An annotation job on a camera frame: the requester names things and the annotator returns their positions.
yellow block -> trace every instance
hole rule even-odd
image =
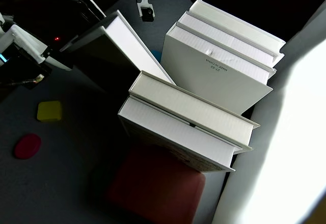
[[[37,119],[42,122],[59,121],[62,118],[62,108],[60,101],[40,102]]]

red lid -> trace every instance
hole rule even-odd
[[[15,156],[18,159],[29,159],[40,149],[41,138],[36,134],[25,135],[15,147]]]

pink round object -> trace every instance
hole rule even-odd
[[[29,159],[39,151],[40,146],[41,138],[35,134],[28,134],[17,143],[14,153],[18,159]]]

white wall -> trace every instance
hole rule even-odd
[[[213,224],[298,223],[326,186],[326,7],[284,47],[255,107],[254,151],[238,155]]]

red disc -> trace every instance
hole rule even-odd
[[[15,156],[18,159],[29,159],[40,149],[41,138],[35,134],[24,136],[15,147]]]

